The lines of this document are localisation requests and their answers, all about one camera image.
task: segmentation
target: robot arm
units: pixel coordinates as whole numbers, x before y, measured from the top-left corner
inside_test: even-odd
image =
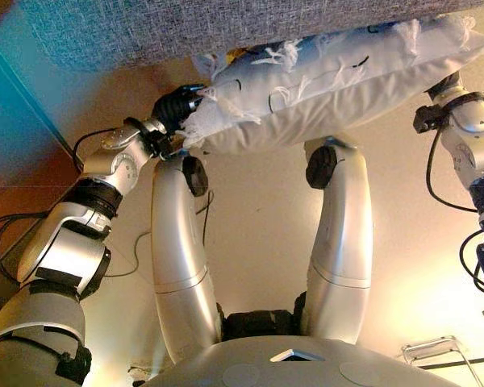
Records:
[[[83,383],[91,354],[79,301],[98,289],[107,271],[111,253],[103,240],[123,196],[151,157],[173,152],[175,128],[162,122],[193,111],[194,90],[165,96],[155,117],[126,119],[105,138],[27,245],[17,272],[20,291],[0,310],[0,385]]]
[[[437,129],[463,186],[469,191],[484,231],[484,95],[470,93],[459,73],[446,77],[428,91],[434,106],[416,112],[414,126],[422,133]],[[477,248],[484,272],[484,243]]]

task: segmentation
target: white pillow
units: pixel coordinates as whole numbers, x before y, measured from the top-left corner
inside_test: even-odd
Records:
[[[451,15],[252,49],[203,90],[185,146],[261,152],[361,125],[483,54],[473,27]]]

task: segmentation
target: floor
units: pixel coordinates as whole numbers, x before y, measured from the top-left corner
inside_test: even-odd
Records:
[[[484,32],[484,10],[465,13]],[[66,72],[43,54],[32,55],[40,48],[26,33],[19,10],[12,9],[7,17],[15,22],[0,29],[0,47],[70,144],[82,134],[119,125],[128,115],[144,117],[159,95],[198,80],[188,60],[106,74]],[[462,76],[469,89],[484,90],[484,57],[463,69]],[[483,357],[484,296],[457,257],[462,240],[478,228],[477,219],[434,202],[426,192],[424,169],[432,134],[417,135],[411,121],[416,108],[428,103],[420,95],[349,132],[365,154],[373,201],[373,287],[359,344],[399,358],[406,343],[455,335],[469,358]],[[83,154],[96,144],[90,141]],[[322,204],[321,192],[305,181],[302,146],[202,160],[215,191],[206,246],[218,302],[227,314],[291,310],[306,287]],[[142,171],[114,221],[107,241],[113,252],[110,273],[132,267],[136,236],[149,229],[152,167]],[[470,204],[443,149],[436,155],[433,176],[440,196]],[[94,354],[85,386],[126,386],[131,366],[155,373],[168,364],[152,295],[147,237],[137,251],[136,273],[105,279],[83,302],[86,345]],[[474,259],[472,248],[466,256]],[[484,381],[484,364],[476,369]],[[459,385],[474,385],[462,367],[438,373]]]

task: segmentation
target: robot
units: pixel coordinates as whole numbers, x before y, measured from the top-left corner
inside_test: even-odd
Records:
[[[307,180],[324,200],[307,291],[294,313],[223,316],[195,224],[194,197],[207,191],[207,174],[176,135],[201,102],[200,88],[167,94],[149,119],[126,119],[43,221],[19,262],[20,290],[0,310],[0,385],[82,385],[91,354],[79,301],[100,286],[111,260],[103,243],[111,219],[153,157],[161,160],[152,192],[156,304],[176,365],[147,386],[454,385],[354,345],[370,287],[373,233],[365,160],[344,137],[326,139],[309,159]],[[433,106],[418,109],[415,129],[438,131],[484,232],[484,95],[467,91],[459,73],[428,94]],[[484,272],[484,243],[478,262]]]

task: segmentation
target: gray upholstery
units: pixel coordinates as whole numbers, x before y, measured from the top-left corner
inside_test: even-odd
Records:
[[[484,6],[484,0],[21,0],[57,64],[150,65],[322,31]]]

